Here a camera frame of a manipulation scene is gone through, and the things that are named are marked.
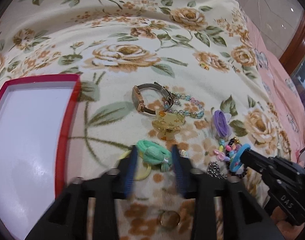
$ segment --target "mint green scrunchie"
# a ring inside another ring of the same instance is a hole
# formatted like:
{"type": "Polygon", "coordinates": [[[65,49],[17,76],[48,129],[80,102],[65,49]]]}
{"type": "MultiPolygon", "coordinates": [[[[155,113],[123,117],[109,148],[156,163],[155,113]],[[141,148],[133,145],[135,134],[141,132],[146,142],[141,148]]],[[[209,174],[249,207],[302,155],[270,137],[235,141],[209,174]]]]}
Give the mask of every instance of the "mint green scrunchie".
{"type": "Polygon", "coordinates": [[[139,151],[143,153],[142,160],[151,165],[162,165],[162,172],[169,171],[172,165],[171,152],[164,147],[147,141],[140,140],[136,144],[139,151]]]}

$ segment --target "blue hair tie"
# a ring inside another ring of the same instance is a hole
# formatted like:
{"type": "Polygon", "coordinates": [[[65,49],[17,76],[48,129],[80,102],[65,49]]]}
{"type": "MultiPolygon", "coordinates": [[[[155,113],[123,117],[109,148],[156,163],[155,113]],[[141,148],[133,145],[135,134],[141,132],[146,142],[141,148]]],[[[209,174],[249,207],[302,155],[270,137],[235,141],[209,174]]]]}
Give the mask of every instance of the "blue hair tie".
{"type": "Polygon", "coordinates": [[[239,168],[242,166],[242,163],[240,162],[240,157],[245,150],[250,150],[250,148],[251,146],[248,143],[240,147],[232,162],[230,163],[229,169],[231,172],[236,172],[239,170],[239,168]]]}

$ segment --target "wristwatch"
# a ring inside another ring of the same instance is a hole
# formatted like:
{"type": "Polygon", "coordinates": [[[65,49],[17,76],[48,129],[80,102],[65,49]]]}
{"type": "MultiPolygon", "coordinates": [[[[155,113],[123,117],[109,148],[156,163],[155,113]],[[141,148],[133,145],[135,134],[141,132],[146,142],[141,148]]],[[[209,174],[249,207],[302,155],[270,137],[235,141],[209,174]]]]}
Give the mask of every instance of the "wristwatch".
{"type": "Polygon", "coordinates": [[[165,100],[168,102],[169,107],[172,107],[172,105],[174,104],[173,94],[170,93],[167,89],[165,89],[163,86],[161,86],[157,82],[154,82],[153,84],[142,84],[139,86],[134,86],[133,91],[132,91],[132,99],[133,99],[134,105],[138,112],[156,114],[156,112],[154,110],[147,108],[143,102],[143,98],[140,93],[140,90],[145,89],[145,88],[152,88],[152,89],[158,90],[163,95],[165,100]]]}

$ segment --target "yellow bangle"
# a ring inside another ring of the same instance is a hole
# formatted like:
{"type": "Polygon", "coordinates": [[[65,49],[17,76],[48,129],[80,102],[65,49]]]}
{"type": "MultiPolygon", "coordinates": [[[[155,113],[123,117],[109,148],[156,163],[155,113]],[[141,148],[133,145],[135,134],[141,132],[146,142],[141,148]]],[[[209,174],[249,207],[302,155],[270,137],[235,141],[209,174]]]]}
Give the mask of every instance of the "yellow bangle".
{"type": "MultiPolygon", "coordinates": [[[[130,152],[131,152],[131,151],[126,151],[126,152],[124,152],[122,155],[120,155],[120,157],[119,157],[118,159],[121,160],[121,159],[126,158],[126,157],[130,154],[130,152]]],[[[150,172],[151,172],[151,165],[148,164],[148,163],[143,163],[143,164],[144,164],[144,165],[147,165],[147,169],[146,169],[146,171],[143,172],[143,173],[136,174],[135,180],[143,180],[143,179],[145,179],[145,178],[147,178],[147,177],[149,176],[149,174],[150,174],[150,172]]]]}

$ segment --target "pink blanket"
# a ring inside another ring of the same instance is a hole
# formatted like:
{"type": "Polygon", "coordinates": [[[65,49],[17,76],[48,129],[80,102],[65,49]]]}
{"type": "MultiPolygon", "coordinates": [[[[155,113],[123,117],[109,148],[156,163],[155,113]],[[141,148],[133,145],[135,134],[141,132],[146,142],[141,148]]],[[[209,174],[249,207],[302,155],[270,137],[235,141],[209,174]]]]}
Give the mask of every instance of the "pink blanket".
{"type": "MultiPolygon", "coordinates": [[[[250,40],[255,49],[257,67],[263,85],[275,105],[291,145],[291,160],[297,162],[299,151],[305,147],[305,110],[298,92],[282,64],[266,49],[260,31],[247,17],[250,40]]],[[[305,163],[302,154],[299,164],[305,163]]]]}

